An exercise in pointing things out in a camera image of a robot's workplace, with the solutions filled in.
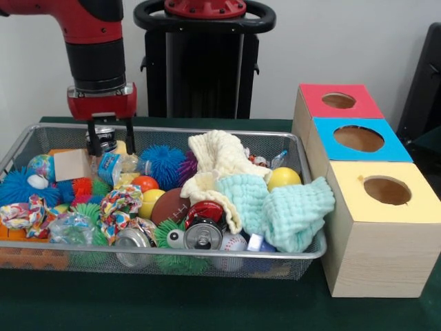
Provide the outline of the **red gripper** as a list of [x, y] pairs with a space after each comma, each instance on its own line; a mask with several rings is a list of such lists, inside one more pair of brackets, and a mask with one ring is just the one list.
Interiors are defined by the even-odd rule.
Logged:
[[126, 150], [128, 154], [136, 152], [132, 123], [137, 106], [137, 88], [134, 83], [127, 83], [121, 89], [114, 91], [94, 94], [81, 92], [74, 86], [70, 86], [67, 90], [67, 100], [70, 112], [76, 120], [90, 120], [88, 121], [88, 134], [91, 155], [96, 157], [102, 155], [101, 143], [93, 120], [95, 117], [115, 116], [117, 119], [125, 119]]

